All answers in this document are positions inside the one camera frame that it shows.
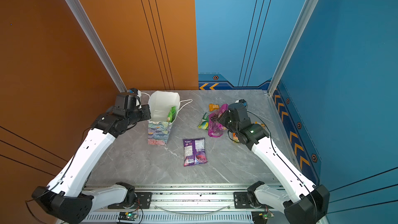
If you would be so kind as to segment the magenta grape candy bag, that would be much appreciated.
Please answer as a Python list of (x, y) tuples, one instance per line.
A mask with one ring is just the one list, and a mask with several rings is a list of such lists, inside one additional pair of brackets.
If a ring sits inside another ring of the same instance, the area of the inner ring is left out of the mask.
[(208, 135), (212, 138), (219, 138), (224, 134), (225, 127), (219, 122), (222, 114), (228, 110), (228, 104), (219, 105), (209, 115)]

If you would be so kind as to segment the floral white paper bag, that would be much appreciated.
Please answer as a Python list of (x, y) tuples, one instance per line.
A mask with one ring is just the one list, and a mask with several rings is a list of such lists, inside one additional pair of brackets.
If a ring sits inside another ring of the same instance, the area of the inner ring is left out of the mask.
[[(151, 112), (151, 118), (148, 120), (148, 144), (165, 146), (179, 112), (193, 100), (181, 100), (177, 92), (156, 91), (144, 94), (149, 96), (148, 104)], [(169, 123), (167, 116), (172, 106), (177, 107), (178, 113), (174, 122)]]

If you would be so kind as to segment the large green chips bag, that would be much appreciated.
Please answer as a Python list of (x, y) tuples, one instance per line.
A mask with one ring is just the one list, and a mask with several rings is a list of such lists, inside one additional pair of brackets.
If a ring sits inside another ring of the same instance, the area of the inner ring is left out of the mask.
[(178, 110), (176, 106), (172, 106), (170, 109), (170, 112), (167, 116), (167, 122), (172, 123), (174, 122), (176, 116), (177, 116)]

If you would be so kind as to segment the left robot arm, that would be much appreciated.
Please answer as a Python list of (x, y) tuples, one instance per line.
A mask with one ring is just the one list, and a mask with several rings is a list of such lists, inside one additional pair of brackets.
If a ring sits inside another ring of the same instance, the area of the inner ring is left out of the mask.
[(81, 223), (91, 212), (110, 205), (136, 205), (135, 187), (119, 182), (112, 186), (85, 190), (87, 179), (107, 148), (138, 122), (150, 119), (149, 105), (141, 103), (142, 93), (133, 88), (119, 93), (115, 104), (100, 114), (84, 136), (71, 160), (45, 187), (32, 193), (47, 214), (68, 224)]

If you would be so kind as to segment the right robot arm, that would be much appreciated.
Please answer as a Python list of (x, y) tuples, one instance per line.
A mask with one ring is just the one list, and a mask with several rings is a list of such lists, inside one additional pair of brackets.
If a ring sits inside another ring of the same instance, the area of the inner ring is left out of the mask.
[(224, 113), (210, 117), (258, 156), (277, 177), (283, 190), (258, 181), (247, 188), (247, 199), (254, 208), (271, 206), (284, 213), (291, 224), (315, 224), (328, 212), (330, 192), (304, 176), (279, 150), (265, 124), (251, 122), (244, 100), (227, 107)]

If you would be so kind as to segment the green white snack bag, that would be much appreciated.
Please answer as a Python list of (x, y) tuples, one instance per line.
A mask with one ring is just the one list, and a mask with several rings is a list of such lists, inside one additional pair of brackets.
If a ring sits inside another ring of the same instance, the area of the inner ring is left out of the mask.
[(198, 125), (201, 130), (208, 130), (209, 127), (209, 113), (205, 113)]

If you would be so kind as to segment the purple white snack bag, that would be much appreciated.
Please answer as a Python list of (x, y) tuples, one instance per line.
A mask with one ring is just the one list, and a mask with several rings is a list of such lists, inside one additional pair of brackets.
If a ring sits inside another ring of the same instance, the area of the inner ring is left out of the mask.
[(205, 138), (183, 139), (184, 167), (208, 162), (205, 151)]

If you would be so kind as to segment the yellow orange snack packet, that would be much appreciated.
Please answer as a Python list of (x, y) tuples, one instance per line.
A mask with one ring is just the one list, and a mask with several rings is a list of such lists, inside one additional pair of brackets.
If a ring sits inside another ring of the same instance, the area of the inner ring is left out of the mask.
[(233, 133), (233, 142), (235, 142), (235, 143), (240, 143), (240, 139), (238, 138), (238, 136), (236, 135), (236, 133)]

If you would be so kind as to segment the small orange snack packet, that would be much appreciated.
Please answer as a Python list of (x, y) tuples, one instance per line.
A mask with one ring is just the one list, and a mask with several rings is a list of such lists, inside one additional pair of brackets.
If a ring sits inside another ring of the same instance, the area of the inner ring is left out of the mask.
[(220, 108), (220, 105), (218, 105), (218, 104), (209, 104), (208, 107), (209, 107), (209, 111), (213, 112), (215, 110), (218, 110)]

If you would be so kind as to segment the right circuit board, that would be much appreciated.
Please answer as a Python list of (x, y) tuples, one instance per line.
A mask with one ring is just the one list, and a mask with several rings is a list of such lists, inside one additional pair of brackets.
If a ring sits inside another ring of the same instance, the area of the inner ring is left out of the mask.
[(275, 215), (272, 212), (252, 212), (252, 221), (254, 224), (267, 224)]

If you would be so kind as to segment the circuit board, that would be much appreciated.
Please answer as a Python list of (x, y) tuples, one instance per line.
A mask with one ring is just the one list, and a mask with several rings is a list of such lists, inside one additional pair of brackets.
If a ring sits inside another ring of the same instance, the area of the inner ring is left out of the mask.
[(252, 212), (252, 221), (254, 224), (267, 224), (275, 215), (272, 212)]
[(118, 216), (118, 221), (128, 221), (128, 222), (134, 222), (138, 218), (138, 214), (134, 212), (120, 212)]

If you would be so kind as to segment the left circuit board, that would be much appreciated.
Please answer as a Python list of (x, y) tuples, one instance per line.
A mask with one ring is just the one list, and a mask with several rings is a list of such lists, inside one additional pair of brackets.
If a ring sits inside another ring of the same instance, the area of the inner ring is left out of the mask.
[(118, 221), (128, 221), (128, 222), (134, 222), (138, 218), (138, 214), (134, 212), (120, 212), (118, 216)]

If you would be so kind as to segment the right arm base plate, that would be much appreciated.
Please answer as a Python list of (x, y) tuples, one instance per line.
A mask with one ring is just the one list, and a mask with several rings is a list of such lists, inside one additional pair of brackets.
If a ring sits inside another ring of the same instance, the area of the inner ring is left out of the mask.
[(255, 198), (254, 193), (251, 192), (234, 192), (234, 207), (236, 209), (244, 208), (258, 208), (261, 207)]

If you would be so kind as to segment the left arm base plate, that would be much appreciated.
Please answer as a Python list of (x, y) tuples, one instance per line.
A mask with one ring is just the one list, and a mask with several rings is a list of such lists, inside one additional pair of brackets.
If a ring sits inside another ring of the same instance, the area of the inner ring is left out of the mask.
[(150, 209), (152, 200), (152, 192), (138, 192), (136, 193), (135, 202), (124, 206), (125, 209)]

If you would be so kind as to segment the aluminium rail frame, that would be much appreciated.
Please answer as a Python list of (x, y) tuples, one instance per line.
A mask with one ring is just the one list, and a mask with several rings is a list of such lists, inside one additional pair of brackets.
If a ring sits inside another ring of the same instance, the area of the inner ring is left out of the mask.
[[(91, 212), (81, 224), (253, 224), (252, 212), (272, 212), (267, 224), (288, 223), (284, 213), (271, 206), (236, 209), (234, 192), (246, 192), (249, 184), (149, 185), (138, 192), (152, 192), (150, 209), (125, 209), (119, 205)], [(283, 190), (281, 185), (268, 185)], [(134, 222), (118, 221), (120, 212), (134, 212)]]

